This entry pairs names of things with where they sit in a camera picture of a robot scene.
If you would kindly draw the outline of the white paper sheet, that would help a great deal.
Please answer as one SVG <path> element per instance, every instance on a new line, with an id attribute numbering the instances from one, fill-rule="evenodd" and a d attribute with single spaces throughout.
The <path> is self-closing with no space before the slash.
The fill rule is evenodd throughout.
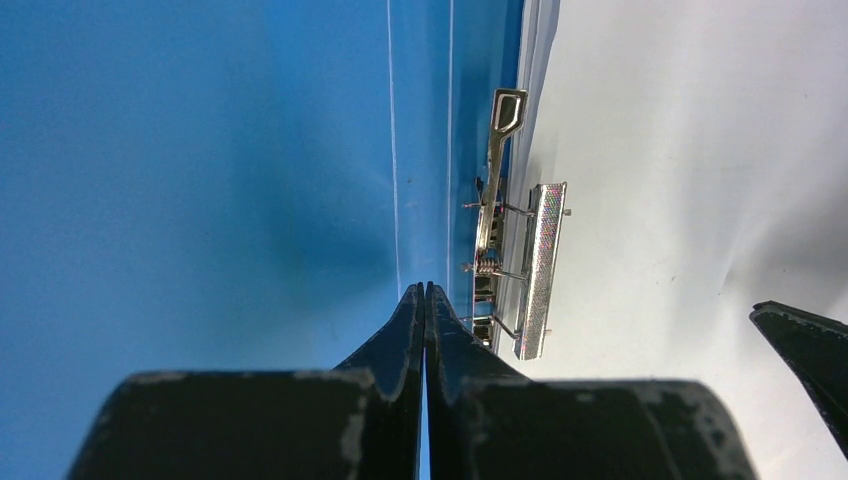
<path id="1" fill-rule="evenodd" d="M 534 379 L 682 378 L 721 398 L 762 479 L 843 479 L 803 386 L 750 321 L 847 317 L 843 1 L 531 1 L 524 187 L 566 182 Z"/>

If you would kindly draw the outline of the blue file folder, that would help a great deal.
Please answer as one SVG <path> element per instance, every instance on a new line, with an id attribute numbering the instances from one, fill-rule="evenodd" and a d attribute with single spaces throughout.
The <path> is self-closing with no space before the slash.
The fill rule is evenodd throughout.
<path id="1" fill-rule="evenodd" d="M 1 475 L 60 479 L 140 371 L 333 366 L 460 314 L 519 1 L 5 1 Z"/>

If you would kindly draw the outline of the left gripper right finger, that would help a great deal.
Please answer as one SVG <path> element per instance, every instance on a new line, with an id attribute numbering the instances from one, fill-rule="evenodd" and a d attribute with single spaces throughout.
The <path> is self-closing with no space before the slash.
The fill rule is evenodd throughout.
<path id="1" fill-rule="evenodd" d="M 435 479 L 752 479 L 733 419 L 683 380 L 534 381 L 487 350 L 443 289 L 423 300 Z"/>

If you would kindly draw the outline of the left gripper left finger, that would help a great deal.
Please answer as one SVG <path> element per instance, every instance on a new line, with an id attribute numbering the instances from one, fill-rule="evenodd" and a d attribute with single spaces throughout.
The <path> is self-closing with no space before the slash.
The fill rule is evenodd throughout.
<path id="1" fill-rule="evenodd" d="M 424 287 L 339 365 L 148 371 L 96 414 L 72 479 L 415 479 Z"/>

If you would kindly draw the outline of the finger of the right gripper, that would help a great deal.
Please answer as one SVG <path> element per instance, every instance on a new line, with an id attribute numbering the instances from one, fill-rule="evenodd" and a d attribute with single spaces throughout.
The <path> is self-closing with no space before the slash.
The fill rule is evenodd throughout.
<path id="1" fill-rule="evenodd" d="M 847 326 L 776 301 L 749 319 L 798 378 L 843 453 L 847 452 Z"/>

